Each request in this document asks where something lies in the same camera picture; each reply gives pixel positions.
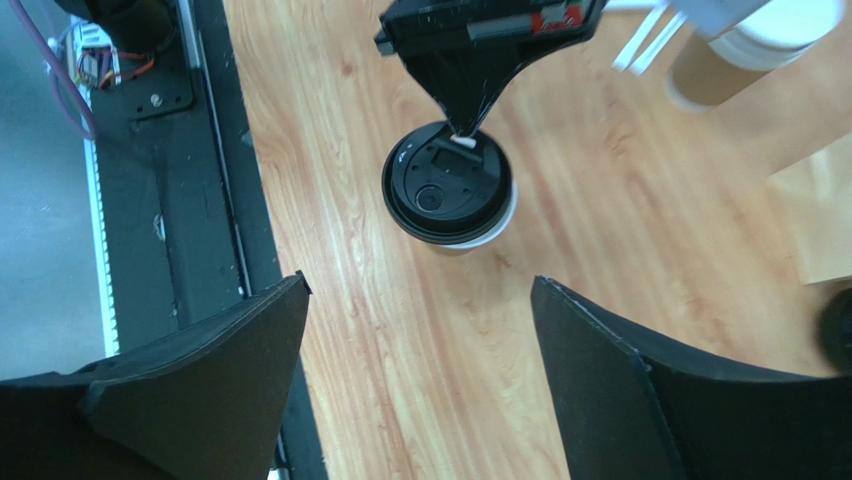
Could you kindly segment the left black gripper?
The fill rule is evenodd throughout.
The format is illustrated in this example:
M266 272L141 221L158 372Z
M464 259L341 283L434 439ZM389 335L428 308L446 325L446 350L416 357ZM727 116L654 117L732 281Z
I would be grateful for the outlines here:
M605 1L393 1L374 42L409 75L462 137L477 132L523 69L586 41Z

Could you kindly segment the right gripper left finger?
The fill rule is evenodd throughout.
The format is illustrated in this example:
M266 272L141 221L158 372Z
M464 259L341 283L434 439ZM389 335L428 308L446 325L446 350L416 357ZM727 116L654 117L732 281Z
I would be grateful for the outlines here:
M2 477L266 478L310 294L294 274L75 372L3 381Z

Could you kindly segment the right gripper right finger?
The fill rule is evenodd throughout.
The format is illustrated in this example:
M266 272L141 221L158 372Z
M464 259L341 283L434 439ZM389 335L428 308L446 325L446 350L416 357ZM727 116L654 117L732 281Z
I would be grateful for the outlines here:
M731 360L554 279L531 290L574 479L847 479L851 379Z

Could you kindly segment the black plastic cup lid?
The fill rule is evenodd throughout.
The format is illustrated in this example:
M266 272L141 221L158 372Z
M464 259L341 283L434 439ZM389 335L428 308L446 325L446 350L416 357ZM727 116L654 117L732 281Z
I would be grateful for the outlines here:
M480 131L458 141L446 123L434 122L413 130L391 150L382 194L399 227L438 243L456 243L494 224L512 180L509 159L492 137Z

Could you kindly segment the single paper coffee cup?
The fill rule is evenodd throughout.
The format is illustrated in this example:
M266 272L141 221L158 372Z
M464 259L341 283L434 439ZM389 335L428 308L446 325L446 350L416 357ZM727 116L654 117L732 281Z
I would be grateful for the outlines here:
M511 181L508 200L497 220L487 230L483 231L477 237L471 238L463 242L456 243L438 243L436 240L429 240L422 235L415 234L411 228L400 227L410 236L424 242L431 250L446 257L456 257L465 255L479 247L487 245L494 241L509 225L518 205L518 186L515 180Z

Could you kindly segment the stack of paper cups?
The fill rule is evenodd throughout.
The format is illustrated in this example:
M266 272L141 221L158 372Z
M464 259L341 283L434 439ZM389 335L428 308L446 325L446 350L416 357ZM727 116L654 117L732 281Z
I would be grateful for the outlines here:
M815 47L839 26L846 6L845 1L769 1L718 32L707 24L707 9L681 6L694 30L669 69L670 100L691 112L725 103Z

